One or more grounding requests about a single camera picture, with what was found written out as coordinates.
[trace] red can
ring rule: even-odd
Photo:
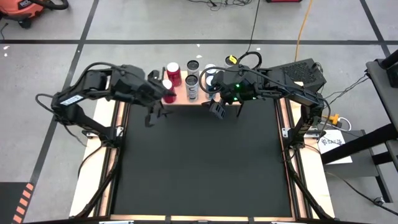
[[[162,84],[166,89],[175,93],[173,83],[170,80],[163,80]],[[175,99],[177,99],[177,96],[163,96],[163,100],[166,103],[174,103]]]
[[[181,85],[181,69],[177,63],[171,62],[167,65],[167,76],[173,83],[173,87]]]

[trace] black cable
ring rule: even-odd
[[[246,53],[249,52],[250,47],[251,47],[251,42],[253,41],[254,28],[256,28],[257,14],[259,13],[259,6],[260,6],[260,0],[258,0],[258,2],[257,2],[257,9],[256,9],[256,16],[254,17],[253,30],[251,31],[250,43],[249,43],[249,47],[248,47],[248,50],[246,51]]]
[[[357,85],[365,82],[366,80],[368,80],[369,78],[365,78],[366,74],[364,76],[362,76],[361,78],[359,78],[356,82],[354,82],[353,84],[351,84],[349,87],[345,88],[343,91],[336,91],[333,92],[332,94],[328,95],[327,97],[325,97],[325,99],[333,96],[334,94],[340,93],[335,99],[333,99],[332,101],[330,101],[330,104],[332,104],[334,101],[336,101],[338,98],[342,97],[344,94],[346,94],[347,92],[349,92],[350,90],[352,90],[353,88],[355,88]]]
[[[319,94],[322,94],[324,87],[325,85],[322,86],[321,92]]]
[[[64,127],[65,130],[67,130],[67,132],[68,132],[71,136],[73,136],[82,146],[87,147],[87,145],[84,144],[84,143],[80,140],[80,138],[79,138],[78,136],[74,135],[74,134],[69,130],[69,128],[68,128],[66,125],[64,125],[63,127]]]
[[[382,205],[376,203],[374,200],[372,200],[371,198],[369,198],[369,197],[366,196],[365,194],[362,194],[360,191],[356,190],[347,180],[345,180],[345,179],[343,179],[343,178],[337,176],[336,174],[332,174],[332,173],[329,173],[329,172],[325,172],[325,173],[326,173],[326,174],[329,174],[329,175],[331,175],[331,176],[333,176],[333,177],[337,177],[338,179],[344,181],[344,183],[346,183],[346,184],[348,185],[348,187],[350,187],[351,189],[353,189],[357,194],[359,194],[360,196],[364,197],[366,200],[372,202],[375,206],[378,206],[378,207],[380,207],[380,208],[386,210],[387,212],[391,212],[392,214],[398,216],[398,212],[393,211],[393,210],[391,210],[390,208],[387,208],[387,207],[385,207],[385,206],[382,206]]]
[[[232,5],[235,6],[245,6],[247,4],[250,4],[252,2],[252,0],[234,0],[232,2]]]
[[[209,1],[194,1],[188,0],[194,3],[206,3],[211,11],[216,12],[221,9],[222,6],[246,6],[252,2],[252,0],[233,0],[232,4],[228,4],[228,0],[220,0],[220,2],[215,2],[214,0]]]
[[[42,102],[40,102],[40,100],[39,100],[39,96],[45,96],[45,97],[48,97],[48,98],[53,98],[53,96],[52,95],[49,95],[49,94],[45,94],[45,93],[39,93],[39,94],[37,94],[36,96],[35,96],[35,101],[36,101],[36,103],[37,104],[39,104],[41,107],[43,107],[45,110],[47,110],[47,111],[49,111],[50,113],[52,113],[52,114],[54,114],[54,111],[52,111],[50,108],[48,108],[47,106],[45,106]]]
[[[31,0],[30,2],[38,4],[40,6],[43,6],[44,8],[51,10],[64,10],[69,7],[68,0],[61,0],[62,4],[54,4],[53,2],[43,1],[43,0]]]
[[[190,2],[194,2],[194,3],[206,3],[206,5],[210,8],[211,11],[216,12],[219,11],[219,9],[222,7],[222,5],[226,5],[224,2],[214,2],[214,1],[194,1],[194,0],[188,0]]]
[[[346,134],[350,134],[350,135],[355,136],[355,137],[357,137],[357,138],[361,137],[361,136],[357,136],[356,134],[351,133],[350,131],[345,131],[345,130],[336,129],[336,128],[334,128],[333,130],[339,130],[339,131],[341,131],[341,132],[344,132],[344,133],[346,133]]]
[[[248,55],[255,55],[257,56],[257,58],[259,59],[259,62],[257,63],[256,66],[254,66],[254,68],[252,68],[253,70],[260,68],[261,64],[262,64],[262,56],[259,52],[246,52],[244,53],[242,56],[240,56],[236,62],[236,64],[240,64],[242,59],[244,59],[246,56]]]
[[[315,148],[315,147],[313,147],[313,146],[310,146],[310,145],[307,145],[307,144],[304,144],[304,146],[309,147],[310,149],[315,150],[317,153],[319,153],[319,155],[321,154],[321,152],[320,152],[317,148]]]
[[[52,114],[55,115],[54,111],[52,111],[50,108],[48,108],[47,106],[45,106],[42,102],[40,102],[40,100],[39,100],[39,97],[40,97],[40,96],[46,96],[46,97],[48,97],[48,98],[53,98],[53,96],[52,96],[52,95],[49,95],[49,94],[45,94],[45,93],[39,93],[39,94],[36,95],[35,101],[36,101],[36,103],[38,103],[41,107],[43,107],[45,110],[47,110],[48,112],[50,112],[50,113],[52,113]],[[84,144],[84,143],[80,140],[80,138],[79,138],[78,136],[74,135],[74,134],[68,129],[68,127],[67,127],[66,125],[64,125],[63,127],[64,127],[64,128],[67,130],[67,132],[68,132],[71,136],[73,136],[81,145],[87,147],[86,144]]]
[[[79,175],[80,175],[80,170],[81,170],[81,168],[83,167],[83,165],[84,165],[84,163],[86,162],[86,160],[87,160],[88,158],[90,158],[92,155],[94,155],[96,152],[98,152],[102,147],[103,147],[103,146],[100,145],[97,149],[95,149],[92,153],[90,153],[87,157],[85,157],[85,159],[83,159],[83,161],[81,162],[81,164],[80,164],[80,166],[79,166],[78,172],[77,172],[77,178],[78,178],[78,179],[79,179]]]
[[[346,94],[347,92],[349,92],[350,90],[352,90],[353,88],[355,88],[357,85],[365,82],[366,80],[368,80],[369,78],[366,78],[362,81],[360,81],[359,83],[357,83],[355,86],[352,86],[349,90],[344,91],[343,93],[341,93],[340,95],[338,95],[334,100],[332,100],[330,103],[333,103],[334,101],[336,101],[339,97],[342,97],[344,94]]]
[[[361,81],[363,78],[365,78],[365,77],[366,77],[366,74],[365,74],[364,76],[362,76],[361,78],[359,78],[358,80],[356,80],[356,81],[355,81],[353,84],[351,84],[349,87],[345,88],[343,91],[336,91],[336,92],[333,92],[332,94],[326,96],[325,99],[327,99],[327,98],[333,96],[334,94],[345,92],[347,89],[353,87],[355,84],[357,84],[358,82],[360,82],[360,81]]]
[[[282,157],[283,157],[283,154],[285,153],[286,150],[290,150],[290,149],[284,149],[284,150],[282,151]],[[294,156],[295,156],[296,153],[297,153],[297,149],[296,149],[296,148],[293,148],[293,150],[294,150],[293,154],[292,154],[288,159],[282,160],[282,162],[288,162],[288,161],[291,161],[291,160],[294,158]]]
[[[224,71],[227,71],[227,72],[236,72],[235,70],[232,70],[232,69],[223,68],[223,67],[217,67],[217,66],[205,68],[205,69],[201,72],[201,74],[199,75],[199,86],[200,86],[200,88],[201,88],[205,93],[209,93],[209,94],[215,94],[215,93],[218,93],[218,92],[220,91],[220,89],[214,90],[214,91],[209,91],[209,90],[207,90],[207,88],[205,88],[205,87],[203,86],[203,84],[202,84],[202,82],[201,82],[201,78],[203,77],[203,75],[204,75],[207,71],[212,70],[212,69],[224,70]]]
[[[2,33],[2,30],[4,30],[4,28],[6,28],[6,26],[8,26],[8,22],[5,23],[5,25],[1,28],[0,30],[0,34],[3,40],[5,40],[6,38],[4,37],[4,34]]]
[[[329,118],[329,117],[330,117],[330,113],[331,113],[330,105],[329,105],[329,103],[328,103],[328,101],[327,101],[326,99],[322,98],[322,100],[323,100],[323,102],[326,103],[326,105],[327,105],[327,107],[328,107],[329,112],[328,112],[328,116],[327,116],[327,117]],[[322,134],[323,131],[325,130],[326,124],[327,124],[328,122],[329,122],[329,120],[327,119],[327,120],[325,121],[325,124],[323,124],[323,127],[322,127],[322,129],[321,129],[321,134]]]

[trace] wheel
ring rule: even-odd
[[[18,21],[18,24],[24,29],[29,29],[32,25],[32,21],[29,18],[27,18],[27,19]]]

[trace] orange striped tape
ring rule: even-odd
[[[14,218],[12,219],[14,223],[22,223],[24,220],[30,198],[33,194],[33,189],[34,186],[31,183],[27,183],[25,190],[22,192],[22,196],[19,199],[19,205],[16,208]]]

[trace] red vacuum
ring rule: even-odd
[[[32,19],[43,13],[44,9],[64,10],[69,7],[68,0],[55,4],[51,0],[0,0],[0,17],[17,21],[25,29],[30,28]]]

